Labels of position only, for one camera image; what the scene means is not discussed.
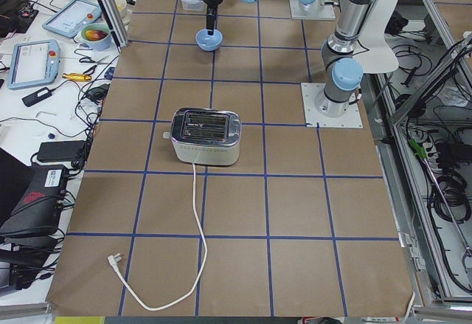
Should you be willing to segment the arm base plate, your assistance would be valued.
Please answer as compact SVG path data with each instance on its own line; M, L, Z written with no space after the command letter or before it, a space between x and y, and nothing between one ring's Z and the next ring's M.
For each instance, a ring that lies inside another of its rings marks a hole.
M289 0L291 18L314 21L334 21L332 0Z
M305 124L313 128L363 128L355 93L343 103L325 96L324 83L302 83Z

